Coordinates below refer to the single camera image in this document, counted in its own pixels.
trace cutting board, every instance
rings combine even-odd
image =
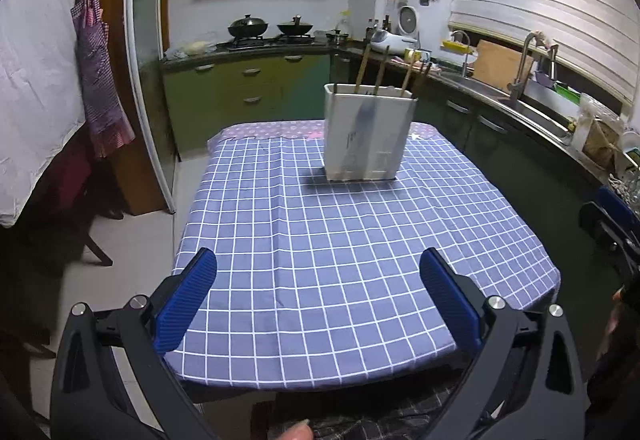
[[[487,83],[503,92],[510,93],[509,83],[518,73],[521,53],[502,45],[480,40],[478,43],[478,59],[474,63],[474,79]],[[533,58],[527,56],[522,78],[529,79]]]

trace white cloth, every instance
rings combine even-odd
[[[0,224],[84,123],[74,0],[0,0]]]

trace pot lid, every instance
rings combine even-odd
[[[265,21],[262,18],[252,18],[250,14],[245,14],[244,18],[234,21],[230,27],[244,27],[244,26],[260,26],[265,25]]]
[[[283,23],[283,24],[278,24],[278,25],[281,25],[281,26],[310,26],[311,24],[308,24],[308,23],[306,23],[306,22],[303,22],[303,21],[301,20],[300,15],[298,14],[298,16],[294,16],[294,17],[293,17],[293,21],[291,21],[291,22],[285,22],[285,23]]]

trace faucet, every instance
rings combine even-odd
[[[527,61],[527,52],[529,51],[529,43],[531,40],[535,39],[536,46],[543,46],[546,49],[546,53],[548,55],[550,65],[550,79],[552,81],[556,80],[556,56],[558,55],[558,43],[554,42],[550,37],[548,37],[541,30],[534,30],[533,32],[529,32],[527,34],[526,39],[524,40],[524,46],[522,47],[522,55],[520,56],[520,65],[518,67],[518,73],[513,80],[513,82],[507,85],[507,88],[511,92],[511,101],[516,102],[522,97],[524,94],[524,85],[526,82],[525,78],[522,78],[522,72],[524,71],[524,65]]]
[[[469,59],[469,47],[471,46],[471,38],[464,30],[454,30],[451,32],[451,36],[454,37],[456,34],[463,34],[466,36],[466,52],[465,52],[465,63],[462,65],[462,77],[466,77],[466,62]]]

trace floor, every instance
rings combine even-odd
[[[66,265],[58,289],[57,318],[50,346],[53,350],[60,342],[69,309],[78,301],[88,303],[93,310],[118,308],[137,293],[151,294],[171,274],[174,254],[207,160],[208,157],[197,157],[178,165],[174,184],[175,215],[157,211],[125,216],[121,221],[101,217],[94,220],[90,234],[113,259],[113,266],[96,265],[87,249],[80,260]],[[140,419],[159,428],[124,351],[120,348],[114,351],[122,380]],[[46,417],[49,416],[53,367],[54,360],[31,361],[33,409]],[[251,407],[255,402],[271,398],[269,393],[255,392],[205,404],[202,410],[222,440],[246,440],[250,437]]]

